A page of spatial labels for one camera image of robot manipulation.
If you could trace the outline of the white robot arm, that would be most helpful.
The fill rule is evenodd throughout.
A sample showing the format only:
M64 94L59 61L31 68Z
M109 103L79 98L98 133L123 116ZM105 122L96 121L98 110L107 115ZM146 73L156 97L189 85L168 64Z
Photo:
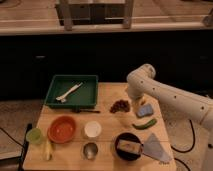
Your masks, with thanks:
M183 110L209 131L208 147L205 150L201 171L213 171L213 99L160 83L154 79L155 68L143 64L127 75L128 96L133 101L147 94L157 100Z

